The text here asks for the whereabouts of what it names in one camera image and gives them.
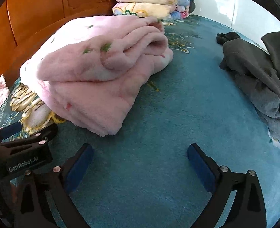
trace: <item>green flower embroidery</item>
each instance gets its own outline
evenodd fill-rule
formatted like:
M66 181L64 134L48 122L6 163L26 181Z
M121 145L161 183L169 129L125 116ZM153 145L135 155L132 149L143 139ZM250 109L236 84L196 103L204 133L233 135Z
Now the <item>green flower embroidery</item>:
M92 51L91 49L85 48L85 50L83 51L83 54L86 54L88 52Z
M104 51L104 52L107 52L109 50L109 48L111 47L111 43L107 43L105 45L103 45L100 50L101 51Z
M132 13L129 10L125 10L125 13L123 13L122 15L133 15L133 14L137 16L136 13Z

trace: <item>gray cloth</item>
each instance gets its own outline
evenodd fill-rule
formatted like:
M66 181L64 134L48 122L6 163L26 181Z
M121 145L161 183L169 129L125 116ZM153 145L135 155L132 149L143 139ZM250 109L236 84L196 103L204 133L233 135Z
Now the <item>gray cloth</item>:
M280 141L280 32L269 33L262 41L270 55L243 39L224 43L220 68L234 72L236 84Z

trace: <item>blue gripper pad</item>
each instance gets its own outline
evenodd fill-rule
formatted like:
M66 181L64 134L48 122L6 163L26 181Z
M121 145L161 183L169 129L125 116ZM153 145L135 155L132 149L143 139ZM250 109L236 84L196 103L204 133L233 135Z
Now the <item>blue gripper pad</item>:
M22 124L20 122L15 122L7 127L4 127L0 131L0 136L5 140L10 136L20 132L22 130Z
M77 161L73 164L64 180L64 189L67 194L70 194L72 191L76 190L82 181L89 164L92 161L94 154L92 146L87 143L83 144L83 146L86 148Z
M214 193L215 175L193 145L188 148L188 159L206 191Z

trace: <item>pink blanket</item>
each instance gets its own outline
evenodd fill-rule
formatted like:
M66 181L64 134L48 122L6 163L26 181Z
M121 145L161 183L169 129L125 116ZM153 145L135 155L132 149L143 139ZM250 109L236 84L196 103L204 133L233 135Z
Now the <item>pink blanket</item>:
M173 58L162 23L137 16L72 20L20 69L21 82L57 115L114 135L152 74Z

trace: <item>wooden headboard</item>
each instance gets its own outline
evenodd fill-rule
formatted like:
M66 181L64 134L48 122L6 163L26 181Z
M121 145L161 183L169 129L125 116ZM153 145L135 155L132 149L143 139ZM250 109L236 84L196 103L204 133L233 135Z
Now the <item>wooden headboard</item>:
M115 0L6 0L0 7L0 75L7 86L19 68L66 22L111 15Z

